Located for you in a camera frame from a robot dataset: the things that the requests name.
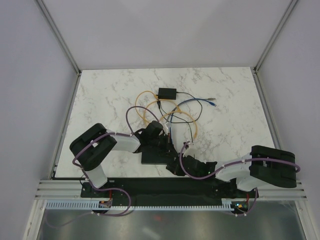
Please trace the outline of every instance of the white marble surface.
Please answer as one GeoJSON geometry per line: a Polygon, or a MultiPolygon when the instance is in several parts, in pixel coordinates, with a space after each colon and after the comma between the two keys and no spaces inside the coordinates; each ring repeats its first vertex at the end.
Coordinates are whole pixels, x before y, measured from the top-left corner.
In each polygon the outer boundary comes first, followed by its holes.
{"type": "MultiPolygon", "coordinates": [[[[95,123],[107,129],[129,133],[126,110],[135,104],[137,95],[145,90],[158,92],[159,87],[177,88],[196,98],[216,98],[214,107],[202,102],[203,113],[198,123],[198,137],[194,144],[196,158],[206,161],[229,161],[248,153],[253,145],[273,147],[273,141],[249,67],[156,68],[84,70],[75,97],[70,121],[56,170],[56,177],[81,177],[81,170],[72,165],[70,143],[95,123]]],[[[178,94],[176,103],[189,99],[178,94]]],[[[154,101],[145,93],[139,105],[154,101]]],[[[165,111],[173,109],[169,102],[162,104],[165,111]]],[[[156,104],[150,108],[158,117],[156,104]]],[[[196,101],[181,106],[196,118],[200,106],[196,101]]],[[[133,130],[143,127],[134,109],[129,113],[133,130]]],[[[174,124],[172,137],[180,151],[183,142],[190,140],[187,124],[174,124]]],[[[172,177],[164,165],[142,165],[141,154],[112,151],[102,167],[108,177],[172,177]]]]}

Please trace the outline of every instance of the white wall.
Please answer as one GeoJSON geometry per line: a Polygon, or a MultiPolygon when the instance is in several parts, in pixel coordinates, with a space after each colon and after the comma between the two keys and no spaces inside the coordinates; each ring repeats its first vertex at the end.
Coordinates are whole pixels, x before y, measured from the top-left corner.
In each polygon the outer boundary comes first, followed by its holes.
{"type": "Polygon", "coordinates": [[[44,0],[81,69],[253,67],[290,0],[44,0]]]}
{"type": "Polygon", "coordinates": [[[260,72],[285,149],[320,223],[320,1],[301,0],[260,72]]]}
{"type": "Polygon", "coordinates": [[[76,74],[33,0],[0,8],[0,239],[22,238],[76,74]]]}

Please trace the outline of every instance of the yellow cable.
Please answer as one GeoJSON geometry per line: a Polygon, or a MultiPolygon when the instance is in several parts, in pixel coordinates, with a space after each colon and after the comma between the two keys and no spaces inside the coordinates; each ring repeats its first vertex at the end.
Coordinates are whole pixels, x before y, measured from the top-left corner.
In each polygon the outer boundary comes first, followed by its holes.
{"type": "MultiPolygon", "coordinates": [[[[138,98],[139,98],[142,94],[144,94],[144,93],[152,93],[153,96],[154,96],[154,98],[158,100],[157,95],[154,94],[152,91],[149,91],[149,90],[143,91],[143,92],[141,92],[141,93],[136,97],[135,102],[134,102],[134,105],[135,105],[135,106],[137,106],[138,98]]],[[[136,113],[139,115],[139,117],[144,120],[144,117],[140,115],[140,113],[138,112],[138,109],[137,109],[137,108],[135,108],[135,111],[136,111],[136,113]]]]}
{"type": "Polygon", "coordinates": [[[193,139],[196,139],[197,135],[198,135],[198,126],[197,126],[197,123],[196,121],[194,120],[194,118],[187,112],[185,111],[171,111],[171,112],[168,112],[166,113],[165,115],[163,115],[162,117],[160,117],[159,121],[163,120],[165,118],[165,116],[169,116],[170,114],[174,114],[174,113],[178,113],[178,114],[185,114],[187,115],[189,118],[191,118],[191,120],[193,121],[194,123],[194,126],[195,126],[195,133],[193,135],[193,139]]]}
{"type": "MultiPolygon", "coordinates": [[[[172,100],[167,100],[167,99],[161,99],[161,101],[166,101],[166,102],[172,103],[172,104],[175,105],[177,111],[181,111],[180,108],[179,108],[179,106],[178,106],[174,101],[172,101],[172,100]]],[[[147,108],[149,108],[152,104],[155,104],[155,103],[157,103],[157,102],[158,102],[158,100],[157,100],[157,101],[153,101],[153,102],[149,103],[145,108],[147,109],[147,108]]],[[[146,109],[144,110],[144,112],[143,112],[143,117],[142,117],[142,120],[143,120],[145,126],[147,126],[147,125],[150,123],[150,122],[146,119],[146,112],[147,112],[146,109]]]]}

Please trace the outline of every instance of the power adapter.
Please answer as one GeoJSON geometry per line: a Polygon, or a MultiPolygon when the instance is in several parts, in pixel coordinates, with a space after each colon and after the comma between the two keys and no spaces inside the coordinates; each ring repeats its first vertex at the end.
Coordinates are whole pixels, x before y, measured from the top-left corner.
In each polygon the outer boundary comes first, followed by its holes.
{"type": "Polygon", "coordinates": [[[176,100],[177,99],[177,89],[176,88],[159,87],[158,99],[176,100]]]}

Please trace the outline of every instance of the marble table top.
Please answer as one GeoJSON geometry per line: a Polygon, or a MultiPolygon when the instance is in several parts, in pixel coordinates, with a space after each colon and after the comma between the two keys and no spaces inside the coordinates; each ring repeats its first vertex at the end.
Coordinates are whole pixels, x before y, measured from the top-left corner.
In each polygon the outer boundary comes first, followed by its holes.
{"type": "MultiPolygon", "coordinates": [[[[247,154],[254,145],[274,147],[249,67],[84,70],[55,176],[81,177],[81,170],[72,165],[74,156],[69,150],[70,143],[95,123],[118,133],[130,133],[125,120],[126,110],[135,105],[140,92],[150,90],[157,94],[161,87],[176,88],[178,92],[187,92],[196,98],[216,98],[216,107],[202,102],[202,115],[197,121],[198,136],[194,140],[198,160],[226,162],[247,154]]],[[[189,98],[179,93],[175,102],[178,104],[189,98]]],[[[151,93],[144,93],[138,104],[146,106],[154,100],[151,93]]],[[[170,102],[162,102],[162,106],[166,112],[174,108],[170,102]]],[[[150,110],[161,116],[157,104],[150,110]]],[[[181,110],[197,118],[201,107],[192,101],[182,105],[181,110]]],[[[146,116],[153,120],[151,114],[146,116]]],[[[188,119],[183,114],[179,117],[188,119]]],[[[128,118],[134,131],[144,127],[134,109],[128,118]]],[[[191,139],[188,125],[173,124],[172,138],[180,152],[183,142],[191,139]]],[[[141,153],[111,151],[102,167],[107,177],[174,176],[165,165],[142,165],[141,153]]]]}

